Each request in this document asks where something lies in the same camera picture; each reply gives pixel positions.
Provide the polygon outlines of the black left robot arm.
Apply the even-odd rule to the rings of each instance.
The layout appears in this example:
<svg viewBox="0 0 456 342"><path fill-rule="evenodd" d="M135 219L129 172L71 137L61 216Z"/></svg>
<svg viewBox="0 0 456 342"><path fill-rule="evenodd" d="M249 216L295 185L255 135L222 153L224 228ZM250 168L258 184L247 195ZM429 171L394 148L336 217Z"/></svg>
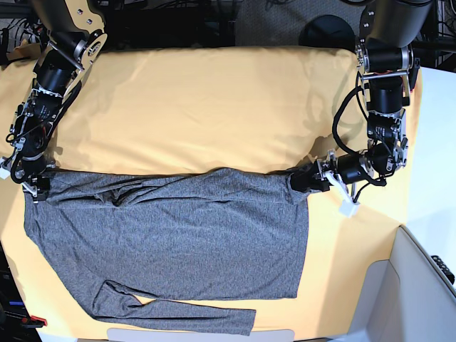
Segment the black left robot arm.
<svg viewBox="0 0 456 342"><path fill-rule="evenodd" d="M356 85L333 117L333 139L344 154L336 157L329 152L326 159L294 170L290 178L293 190L326 192L330 187L346 188L358 182L384 187L389 177L406 166L405 109L420 68L412 42L431 7L431 1L375 2L373 23L354 49L358 58ZM353 98L366 121L365 150L350 148L338 132L339 121Z"/></svg>

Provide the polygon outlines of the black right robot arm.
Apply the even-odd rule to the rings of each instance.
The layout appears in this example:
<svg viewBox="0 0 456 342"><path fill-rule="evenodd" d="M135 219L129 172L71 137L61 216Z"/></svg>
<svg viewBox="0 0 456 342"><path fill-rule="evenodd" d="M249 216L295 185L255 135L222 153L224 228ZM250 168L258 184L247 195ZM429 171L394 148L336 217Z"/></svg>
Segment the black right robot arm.
<svg viewBox="0 0 456 342"><path fill-rule="evenodd" d="M108 35L97 1L32 1L31 7L48 32L48 43L6 136L14 151L2 159L1 176L20 184L37 203L50 190L50 181L43 176L54 166L46 156L48 144Z"/></svg>

